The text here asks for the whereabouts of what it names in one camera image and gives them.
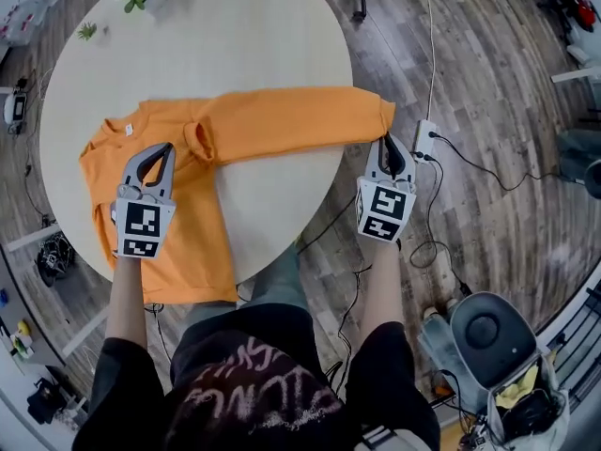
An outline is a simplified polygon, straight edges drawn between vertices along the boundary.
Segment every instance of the power strip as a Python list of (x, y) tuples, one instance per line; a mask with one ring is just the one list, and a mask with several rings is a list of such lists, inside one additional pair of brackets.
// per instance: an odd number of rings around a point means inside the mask
[(431, 132), (436, 132), (436, 124), (429, 120), (420, 120), (417, 124), (415, 146), (413, 146), (413, 158), (415, 162), (426, 163), (424, 156), (432, 154), (434, 139), (430, 137)]

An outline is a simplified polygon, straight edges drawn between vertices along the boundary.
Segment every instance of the white table top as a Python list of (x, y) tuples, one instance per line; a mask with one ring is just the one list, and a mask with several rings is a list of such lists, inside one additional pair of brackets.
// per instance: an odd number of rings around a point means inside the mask
[[(106, 117), (147, 99), (214, 97), (234, 90), (351, 86), (342, 30), (325, 0), (170, 0), (155, 20), (100, 0), (84, 18), (88, 42), (72, 35), (46, 93), (40, 160), (54, 216), (81, 257), (108, 279), (79, 166)], [(108, 33), (102, 28), (108, 26)], [(341, 148), (234, 163), (217, 186), (237, 282), (296, 239), (330, 188)]]

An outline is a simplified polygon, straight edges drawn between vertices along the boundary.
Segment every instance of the wooden floor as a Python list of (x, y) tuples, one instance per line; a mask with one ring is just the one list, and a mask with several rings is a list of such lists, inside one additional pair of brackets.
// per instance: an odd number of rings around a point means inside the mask
[[(48, 14), (39, 38), (14, 51), (0, 70), (0, 85), (13, 84), (35, 68), (51, 69), (70, 33), (98, 0), (60, 0)], [(416, 122), (424, 118), (432, 71), (426, 0), (367, 0), (362, 24), (348, 17), (357, 0), (327, 0), (347, 37), (355, 86), (397, 103), (393, 133), (410, 146)], [(526, 171), (535, 174), (557, 164), (555, 135), (577, 123), (590, 105), (587, 86), (554, 86), (549, 76), (574, 68), (557, 38), (558, 25), (536, 0), (432, 0), (437, 75), (431, 119), (440, 133), (475, 162), (494, 168), (513, 184)], [(34, 88), (30, 97), (38, 91)], [(38, 103), (32, 106), (33, 122)], [(33, 200), (51, 211), (39, 173), (38, 136), (33, 125), (25, 135), (0, 134), (0, 240), (8, 242), (39, 228), (39, 215), (24, 192), (27, 148), (33, 171), (27, 178)], [(365, 166), (368, 146), (349, 146), (323, 205), (303, 234), (316, 236), (355, 192), (355, 178)], [(534, 327), (542, 326), (577, 289), (601, 251), (601, 205), (584, 188), (555, 179), (527, 180), (512, 193), (491, 177), (463, 164), (442, 143), (436, 155), (445, 171), (440, 196), (432, 208), (432, 228), (451, 248), (457, 274), (474, 291), (488, 290), (510, 300)], [(418, 168), (418, 198), (403, 235), (404, 316), (415, 350), (418, 383), (429, 392), (429, 364), (416, 344), (427, 306), (458, 297), (449, 258), (441, 253), (426, 270), (409, 255), (426, 239), (425, 213), (434, 184), (430, 165)], [(336, 336), (340, 318), (355, 292), (357, 271), (370, 264), (373, 243), (359, 241), (354, 210), (344, 216), (301, 257), (301, 279), (316, 322), (322, 364), (346, 356)], [(58, 348), (62, 348), (108, 302), (108, 283), (78, 262), (68, 282), (47, 289), (29, 264), (31, 245), (10, 256), (23, 292)], [(426, 262), (432, 249), (416, 260)], [(345, 333), (357, 342), (363, 289)], [(187, 307), (169, 306), (160, 314), (169, 353), (181, 333)], [(148, 315), (150, 353), (163, 385), (169, 387), (168, 362), (154, 319)], [(103, 326), (67, 359), (67, 373), (89, 393)]]

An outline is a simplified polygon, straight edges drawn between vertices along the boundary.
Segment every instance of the orange sweatshirt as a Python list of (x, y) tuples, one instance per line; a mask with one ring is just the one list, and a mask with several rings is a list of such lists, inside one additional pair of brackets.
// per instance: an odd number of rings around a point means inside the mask
[(114, 267), (116, 228), (109, 207), (127, 161), (147, 147), (171, 142), (176, 149), (171, 198), (177, 210), (158, 257), (142, 261), (145, 303), (235, 301), (215, 167), (370, 142), (390, 128), (393, 115), (394, 104), (358, 88), (307, 87), (144, 101), (127, 117), (106, 119), (80, 157), (104, 254)]

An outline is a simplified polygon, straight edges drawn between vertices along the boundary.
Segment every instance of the black t-shirt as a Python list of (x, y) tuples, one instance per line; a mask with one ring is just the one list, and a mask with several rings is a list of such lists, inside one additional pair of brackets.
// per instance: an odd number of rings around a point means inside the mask
[(405, 429), (422, 448), (439, 449), (438, 421), (415, 388), (396, 322), (375, 329), (352, 360), (346, 404), (319, 366), (311, 316), (287, 304), (194, 324), (174, 354), (171, 380), (164, 396), (146, 350), (106, 339), (73, 449), (353, 449), (378, 427)]

